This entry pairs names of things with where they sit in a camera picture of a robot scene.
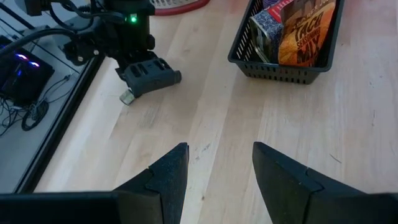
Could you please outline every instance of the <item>metal rod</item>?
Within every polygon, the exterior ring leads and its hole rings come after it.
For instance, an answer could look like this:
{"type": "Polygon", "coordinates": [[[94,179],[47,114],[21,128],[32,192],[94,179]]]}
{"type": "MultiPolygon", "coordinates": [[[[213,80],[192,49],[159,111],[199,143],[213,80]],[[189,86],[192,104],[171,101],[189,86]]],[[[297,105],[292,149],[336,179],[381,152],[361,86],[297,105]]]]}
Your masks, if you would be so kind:
{"type": "Polygon", "coordinates": [[[5,4],[0,2],[0,9],[2,9],[4,12],[12,16],[14,19],[16,19],[18,22],[26,26],[28,29],[35,29],[35,27],[28,23],[25,19],[23,19],[21,16],[18,16],[15,12],[13,12],[11,9],[9,9],[5,4]]]}

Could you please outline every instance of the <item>small metal part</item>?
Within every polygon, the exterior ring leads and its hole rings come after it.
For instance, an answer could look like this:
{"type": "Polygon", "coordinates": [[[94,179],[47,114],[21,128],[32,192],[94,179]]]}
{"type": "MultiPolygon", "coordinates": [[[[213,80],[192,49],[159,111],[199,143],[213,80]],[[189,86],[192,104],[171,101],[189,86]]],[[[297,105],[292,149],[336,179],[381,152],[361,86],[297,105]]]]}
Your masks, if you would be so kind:
{"type": "Polygon", "coordinates": [[[132,94],[130,89],[127,89],[122,95],[120,95],[119,99],[125,105],[129,106],[136,99],[136,97],[132,94]]]}

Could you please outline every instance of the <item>wooden table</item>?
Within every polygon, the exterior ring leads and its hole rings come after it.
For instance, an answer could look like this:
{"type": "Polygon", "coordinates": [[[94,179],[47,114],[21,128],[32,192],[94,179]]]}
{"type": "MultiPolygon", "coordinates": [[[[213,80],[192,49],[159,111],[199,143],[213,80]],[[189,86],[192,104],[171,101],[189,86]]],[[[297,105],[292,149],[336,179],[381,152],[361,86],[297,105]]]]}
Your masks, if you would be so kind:
{"type": "Polygon", "coordinates": [[[181,84],[124,106],[107,59],[36,191],[110,190],[188,142],[181,223],[271,223],[251,160],[262,141],[359,190],[398,192],[396,0],[346,0],[333,68],[311,85],[246,78],[227,61],[247,3],[152,18],[181,84]]]}

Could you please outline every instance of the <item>green led light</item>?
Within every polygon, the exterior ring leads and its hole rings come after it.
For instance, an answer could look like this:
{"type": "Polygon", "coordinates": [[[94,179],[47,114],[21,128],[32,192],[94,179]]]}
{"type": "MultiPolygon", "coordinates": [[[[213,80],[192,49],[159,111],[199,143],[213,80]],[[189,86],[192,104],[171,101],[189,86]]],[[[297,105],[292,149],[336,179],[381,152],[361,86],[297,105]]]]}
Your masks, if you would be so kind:
{"type": "Polygon", "coordinates": [[[137,22],[137,17],[132,16],[132,17],[130,18],[130,21],[131,21],[132,23],[136,23],[136,22],[137,22]]]}

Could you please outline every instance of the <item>black frame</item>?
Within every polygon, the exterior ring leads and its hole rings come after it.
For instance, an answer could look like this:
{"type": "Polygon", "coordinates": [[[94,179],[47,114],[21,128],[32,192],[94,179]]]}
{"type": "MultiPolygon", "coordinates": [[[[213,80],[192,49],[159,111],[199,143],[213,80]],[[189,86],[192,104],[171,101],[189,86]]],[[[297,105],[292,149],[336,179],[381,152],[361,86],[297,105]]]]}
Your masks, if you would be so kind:
{"type": "MultiPolygon", "coordinates": [[[[34,28],[34,26],[1,2],[0,9],[28,29],[34,28]]],[[[79,79],[73,87],[72,92],[62,105],[51,128],[47,131],[46,137],[43,139],[35,156],[30,161],[24,175],[19,180],[17,187],[14,189],[14,193],[31,193],[35,190],[104,59],[105,55],[99,54],[88,62],[80,72],[79,79]]]]}
{"type": "Polygon", "coordinates": [[[188,163],[189,146],[180,143],[109,192],[0,194],[0,223],[177,224],[187,189],[188,163]]]}

